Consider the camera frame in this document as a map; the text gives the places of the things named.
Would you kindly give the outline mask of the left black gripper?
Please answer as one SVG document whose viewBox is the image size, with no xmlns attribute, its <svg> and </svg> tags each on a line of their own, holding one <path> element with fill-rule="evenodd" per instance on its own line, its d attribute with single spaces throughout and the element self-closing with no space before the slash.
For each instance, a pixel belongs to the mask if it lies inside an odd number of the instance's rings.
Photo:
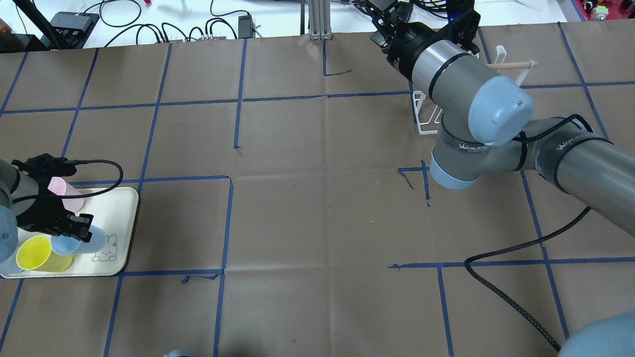
<svg viewBox="0 0 635 357">
<path fill-rule="evenodd" d="M 73 237 L 89 242 L 89 228 L 93 215 L 66 210 L 62 199 L 88 197 L 57 196 L 48 190 L 52 177 L 69 177 L 76 174 L 79 161 L 64 157 L 39 155 L 25 162 L 11 161 L 16 168 L 16 183 L 11 188 L 13 203 L 25 203 L 25 210 L 17 215 L 17 226 L 28 232 L 38 232 L 51 237 Z"/>
</svg>

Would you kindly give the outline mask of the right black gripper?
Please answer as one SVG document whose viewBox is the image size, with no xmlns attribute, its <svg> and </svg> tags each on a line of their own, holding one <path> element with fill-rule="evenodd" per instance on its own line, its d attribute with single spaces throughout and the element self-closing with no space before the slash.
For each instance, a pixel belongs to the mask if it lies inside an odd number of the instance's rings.
<svg viewBox="0 0 635 357">
<path fill-rule="evenodd" d="M 477 54 L 473 43 L 481 16 L 475 10 L 462 10 L 440 30 L 433 30 L 424 23 L 408 22 L 412 3 L 401 0 L 366 0 L 365 7 L 371 13 L 377 28 L 376 43 L 387 55 L 387 61 L 408 81 L 413 81 L 415 63 L 424 50 L 435 43 L 447 40 L 461 54 Z"/>
</svg>

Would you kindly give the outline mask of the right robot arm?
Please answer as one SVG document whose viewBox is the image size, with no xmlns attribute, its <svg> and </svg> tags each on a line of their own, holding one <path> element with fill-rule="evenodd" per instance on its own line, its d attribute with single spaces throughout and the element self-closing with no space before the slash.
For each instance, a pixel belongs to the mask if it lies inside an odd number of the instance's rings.
<svg viewBox="0 0 635 357">
<path fill-rule="evenodd" d="M 364 0 L 376 27 L 372 40 L 387 61 L 443 110 L 430 172 L 447 189 L 462 190 L 479 176 L 535 170 L 585 204 L 570 223 L 542 238 L 467 258 L 467 273 L 523 316 L 561 357 L 632 357 L 634 313 L 601 319 L 560 346 L 537 319 L 472 268 L 472 262 L 540 244 L 596 211 L 634 233 L 634 156 L 594 133 L 578 114 L 533 120 L 533 99 L 512 79 L 476 58 L 479 13 L 472 0 L 445 2 L 447 25 L 434 30 L 400 16 L 407 2 Z"/>
</svg>

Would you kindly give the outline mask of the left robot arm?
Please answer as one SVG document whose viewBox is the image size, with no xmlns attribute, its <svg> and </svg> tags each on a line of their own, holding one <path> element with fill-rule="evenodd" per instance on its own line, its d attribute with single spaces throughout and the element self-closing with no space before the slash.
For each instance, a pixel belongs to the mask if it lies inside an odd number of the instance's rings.
<svg viewBox="0 0 635 357">
<path fill-rule="evenodd" d="M 1 161 L 1 256 L 5 262 L 18 247 L 18 229 L 91 242 L 93 215 L 76 215 L 63 197 L 49 190 L 53 177 L 69 177 L 79 161 L 41 154 L 26 161 Z"/>
</svg>

